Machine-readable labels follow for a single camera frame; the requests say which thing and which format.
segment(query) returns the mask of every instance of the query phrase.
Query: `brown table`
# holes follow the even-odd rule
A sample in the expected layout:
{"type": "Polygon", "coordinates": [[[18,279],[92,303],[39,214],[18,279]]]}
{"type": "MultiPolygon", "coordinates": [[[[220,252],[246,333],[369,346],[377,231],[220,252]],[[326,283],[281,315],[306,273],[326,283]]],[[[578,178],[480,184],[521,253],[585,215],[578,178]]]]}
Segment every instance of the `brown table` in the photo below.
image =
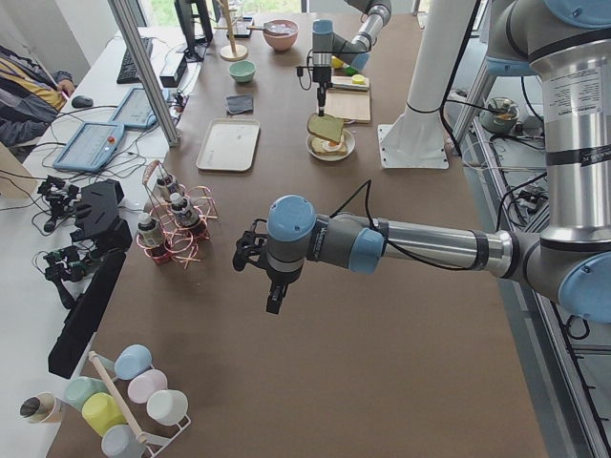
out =
{"type": "MultiPolygon", "coordinates": [[[[258,32],[245,42],[257,64],[236,85],[208,51],[167,167],[206,185],[221,213],[199,263],[155,267],[133,247],[94,349],[115,357],[128,344],[151,348],[170,387],[184,391],[193,425],[163,454],[202,457],[542,457],[546,456],[495,280],[402,260],[382,260],[372,276],[309,262],[289,287],[279,316],[264,312],[263,271],[233,270],[235,241],[285,194],[329,214],[373,179],[374,216],[476,228],[461,162],[447,171],[382,170],[376,125],[402,113],[421,32],[395,15],[367,68],[373,123],[353,126],[357,148],[324,163],[306,150],[315,91],[300,89],[294,67],[311,44],[311,21],[331,17],[352,36],[358,15],[289,16],[296,45],[273,52],[258,32]],[[207,174],[195,158],[224,98],[254,94],[261,136],[252,169],[207,174]]],[[[258,17],[262,23],[271,16],[258,17]]],[[[363,201],[351,211],[364,214],[363,201]]],[[[137,409],[138,419],[150,425],[137,409]]],[[[102,456],[99,437],[71,411],[51,457],[102,456]]]]}

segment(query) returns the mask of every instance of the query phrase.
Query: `black box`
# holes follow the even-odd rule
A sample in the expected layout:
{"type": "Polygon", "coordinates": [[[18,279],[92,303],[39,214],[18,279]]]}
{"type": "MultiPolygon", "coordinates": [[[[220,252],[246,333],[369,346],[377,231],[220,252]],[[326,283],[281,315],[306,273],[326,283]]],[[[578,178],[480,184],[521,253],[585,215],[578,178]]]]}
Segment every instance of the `black box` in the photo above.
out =
{"type": "Polygon", "coordinates": [[[187,59],[182,52],[173,52],[165,59],[165,65],[159,74],[164,88],[177,88],[187,69],[187,59]]]}

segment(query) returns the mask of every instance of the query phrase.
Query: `green bowl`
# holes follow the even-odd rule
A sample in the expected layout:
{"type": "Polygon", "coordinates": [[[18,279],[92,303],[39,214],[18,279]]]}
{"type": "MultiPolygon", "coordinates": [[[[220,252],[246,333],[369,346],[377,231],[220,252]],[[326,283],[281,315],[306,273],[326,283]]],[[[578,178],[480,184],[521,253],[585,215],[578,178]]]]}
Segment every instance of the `green bowl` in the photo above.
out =
{"type": "Polygon", "coordinates": [[[229,74],[237,83],[247,83],[255,75],[255,64],[248,60],[241,60],[229,66],[229,74]]]}

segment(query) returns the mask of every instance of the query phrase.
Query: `blue joint cap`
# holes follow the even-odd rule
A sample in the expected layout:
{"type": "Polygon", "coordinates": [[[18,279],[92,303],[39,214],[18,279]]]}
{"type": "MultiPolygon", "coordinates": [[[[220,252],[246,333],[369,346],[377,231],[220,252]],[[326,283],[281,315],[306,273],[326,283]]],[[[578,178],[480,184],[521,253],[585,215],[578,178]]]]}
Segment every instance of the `blue joint cap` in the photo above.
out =
{"type": "Polygon", "coordinates": [[[267,234],[277,241],[297,241],[314,228],[316,211],[306,198],[284,196],[272,203],[267,219],[267,234]]]}
{"type": "Polygon", "coordinates": [[[557,17],[580,29],[605,29],[611,27],[609,0],[543,0],[545,6],[557,17]]]}
{"type": "Polygon", "coordinates": [[[367,65],[368,61],[369,61],[369,53],[363,52],[360,54],[356,54],[356,57],[354,57],[354,59],[352,59],[352,62],[350,62],[350,66],[353,69],[361,72],[367,65]]]}
{"type": "Polygon", "coordinates": [[[320,35],[333,33],[333,21],[328,19],[317,19],[312,25],[312,32],[320,35]]]}
{"type": "Polygon", "coordinates": [[[536,75],[528,62],[523,60],[497,59],[486,56],[488,73],[493,76],[533,76],[536,75]]]}
{"type": "Polygon", "coordinates": [[[596,255],[575,267],[562,281],[558,302],[573,315],[611,323],[611,253],[596,255]]]}
{"type": "Polygon", "coordinates": [[[363,228],[350,251],[348,269],[352,272],[372,274],[382,258],[384,237],[379,232],[363,228]]]}

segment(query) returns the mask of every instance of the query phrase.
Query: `white robot column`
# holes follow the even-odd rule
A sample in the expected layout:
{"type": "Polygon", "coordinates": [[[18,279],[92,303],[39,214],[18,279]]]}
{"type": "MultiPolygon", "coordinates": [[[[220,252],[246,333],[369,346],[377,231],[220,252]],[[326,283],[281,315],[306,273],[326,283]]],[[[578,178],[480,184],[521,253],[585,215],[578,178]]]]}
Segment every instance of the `white robot column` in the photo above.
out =
{"type": "Polygon", "coordinates": [[[416,60],[405,112],[378,126],[387,169],[447,169],[439,107],[453,72],[475,0],[435,0],[416,60]]]}

